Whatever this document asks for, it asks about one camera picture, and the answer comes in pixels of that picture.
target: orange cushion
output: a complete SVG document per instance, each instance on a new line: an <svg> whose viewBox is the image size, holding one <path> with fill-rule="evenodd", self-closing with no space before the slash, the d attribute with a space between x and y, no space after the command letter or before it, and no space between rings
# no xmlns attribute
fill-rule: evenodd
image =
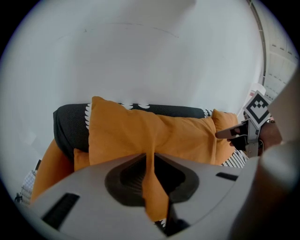
<svg viewBox="0 0 300 240"><path fill-rule="evenodd" d="M219 112L214 109L211 118L215 123L216 131L231 128L238 124L238 118L234 113ZM215 164L220 165L224 163L233 152L234 147L231 147L226 139L217 139Z"/></svg>
<svg viewBox="0 0 300 240"><path fill-rule="evenodd" d="M82 168L90 165L89 153L74 149L74 171L78 171Z"/></svg>
<svg viewBox="0 0 300 240"><path fill-rule="evenodd" d="M31 202L49 187L58 183L73 172L73 163L71 163L71 161L63 154L57 146L56 141L53 139L38 168L33 185Z"/></svg>
<svg viewBox="0 0 300 240"><path fill-rule="evenodd" d="M166 217L168 196L154 174L154 152L200 163L215 164L215 125L212 118L173 118L127 110L115 102L92 98L89 128L90 164L146 153L143 198L152 221Z"/></svg>

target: gray plastic surface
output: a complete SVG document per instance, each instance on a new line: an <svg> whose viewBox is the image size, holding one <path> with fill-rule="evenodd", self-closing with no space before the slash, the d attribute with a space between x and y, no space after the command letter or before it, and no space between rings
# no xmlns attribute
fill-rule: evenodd
<svg viewBox="0 0 300 240"><path fill-rule="evenodd" d="M145 239L165 235L150 221L144 207L118 203L105 188L107 173L138 155L124 157L79 170L60 181L31 206L42 217L65 193L80 196L60 227L60 232L76 239Z"/></svg>
<svg viewBox="0 0 300 240"><path fill-rule="evenodd" d="M189 228L169 237L182 239L228 239L231 227L250 191L259 157L247 160L233 187L210 212Z"/></svg>
<svg viewBox="0 0 300 240"><path fill-rule="evenodd" d="M199 187L192 197L187 202L173 204L177 217L190 225L210 212L234 185L235 181L217 177L216 174L222 172L239 176L241 172L240 168L200 164L166 154L161 156L192 169L199 177Z"/></svg>

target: black slot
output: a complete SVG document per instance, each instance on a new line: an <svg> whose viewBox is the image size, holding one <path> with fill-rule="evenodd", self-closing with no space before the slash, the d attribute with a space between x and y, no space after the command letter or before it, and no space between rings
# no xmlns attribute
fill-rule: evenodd
<svg viewBox="0 0 300 240"><path fill-rule="evenodd" d="M228 180L231 180L231 181L236 181L238 179L238 176L236 175L232 175L232 174L229 174L229 173L225 173L225 172L219 172L216 174L217 177L220 177L220 178L225 178L225 179L228 179Z"/></svg>
<svg viewBox="0 0 300 240"><path fill-rule="evenodd" d="M64 194L42 219L51 227L59 229L78 199L79 196L76 194Z"/></svg>

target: black and white patterned fabric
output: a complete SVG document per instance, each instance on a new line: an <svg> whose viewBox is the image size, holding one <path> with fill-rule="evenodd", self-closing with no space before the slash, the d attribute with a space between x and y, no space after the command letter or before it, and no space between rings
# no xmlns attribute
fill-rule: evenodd
<svg viewBox="0 0 300 240"><path fill-rule="evenodd" d="M20 192L20 201L19 203L29 206L31 201L31 194L33 190L33 184L36 179L37 171L31 170L25 177L21 192Z"/></svg>

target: orange cloth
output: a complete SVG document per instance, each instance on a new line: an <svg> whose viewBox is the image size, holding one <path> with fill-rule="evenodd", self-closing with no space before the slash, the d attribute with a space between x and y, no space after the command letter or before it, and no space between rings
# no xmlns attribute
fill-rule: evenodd
<svg viewBox="0 0 300 240"><path fill-rule="evenodd" d="M212 120L215 123L216 131L231 128L238 124L237 116L233 113L219 112L216 109L212 112ZM221 165L233 154L235 147L231 147L227 139L217 139L215 164Z"/></svg>
<svg viewBox="0 0 300 240"><path fill-rule="evenodd" d="M154 174L154 152L199 163L216 162L216 128L212 118L173 118L92 98L89 157L95 165L137 153L147 154L142 183L146 212L152 221L166 217L168 196Z"/></svg>
<svg viewBox="0 0 300 240"><path fill-rule="evenodd" d="M34 202L40 194L73 172L73 164L63 154L53 139L38 168L33 185L31 202Z"/></svg>
<svg viewBox="0 0 300 240"><path fill-rule="evenodd" d="M78 171L82 168L90 165L89 153L74 149L74 171Z"/></svg>

